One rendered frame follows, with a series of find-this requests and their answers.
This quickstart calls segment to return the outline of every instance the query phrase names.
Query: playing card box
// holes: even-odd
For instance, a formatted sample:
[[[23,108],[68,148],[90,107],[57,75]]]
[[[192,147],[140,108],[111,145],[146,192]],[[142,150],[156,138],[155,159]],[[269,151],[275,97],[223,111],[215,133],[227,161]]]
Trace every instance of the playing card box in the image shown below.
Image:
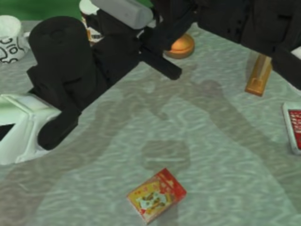
[[[301,154],[301,102],[283,104],[283,115],[293,153]]]
[[[185,189],[165,168],[138,186],[127,199],[146,224],[177,204],[186,195]]]

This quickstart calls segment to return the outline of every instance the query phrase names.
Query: table surface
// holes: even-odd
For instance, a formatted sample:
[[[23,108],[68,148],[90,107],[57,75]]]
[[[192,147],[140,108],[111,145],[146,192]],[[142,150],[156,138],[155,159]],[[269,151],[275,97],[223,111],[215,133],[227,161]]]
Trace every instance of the table surface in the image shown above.
[[[30,30],[36,22],[24,22]],[[187,197],[152,225],[299,226],[301,161],[281,105],[300,99],[272,73],[244,92],[256,54],[196,27],[196,52],[169,81],[141,63],[85,110],[43,158],[0,168],[1,226],[139,226],[126,194],[163,167]],[[32,53],[0,67],[0,92],[26,92]]]

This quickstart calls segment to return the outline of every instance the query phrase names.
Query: red item in white tray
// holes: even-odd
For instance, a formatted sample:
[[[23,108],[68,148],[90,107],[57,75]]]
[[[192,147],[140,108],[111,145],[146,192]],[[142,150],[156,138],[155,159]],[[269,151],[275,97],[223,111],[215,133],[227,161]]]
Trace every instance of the red item in white tray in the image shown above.
[[[301,102],[283,104],[283,115],[294,154],[301,154]]]

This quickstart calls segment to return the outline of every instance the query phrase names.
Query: can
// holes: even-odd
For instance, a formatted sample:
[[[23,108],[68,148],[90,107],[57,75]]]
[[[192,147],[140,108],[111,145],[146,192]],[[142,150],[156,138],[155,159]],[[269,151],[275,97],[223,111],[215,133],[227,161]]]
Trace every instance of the can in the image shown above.
[[[87,26],[85,17],[89,15],[97,15],[98,9],[99,8],[93,5],[90,0],[81,0],[79,3],[81,21],[87,30],[88,40],[91,43],[91,45],[94,45],[95,43],[99,42],[103,36],[92,27]]]

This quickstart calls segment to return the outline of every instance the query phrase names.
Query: green surface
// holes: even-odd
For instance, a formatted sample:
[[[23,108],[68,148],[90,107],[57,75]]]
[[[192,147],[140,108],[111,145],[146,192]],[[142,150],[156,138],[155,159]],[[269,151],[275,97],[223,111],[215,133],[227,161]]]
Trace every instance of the green surface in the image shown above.
[[[137,0],[150,6],[148,0]],[[0,15],[12,15],[20,20],[44,20],[52,16],[79,18],[80,0],[0,0]]]

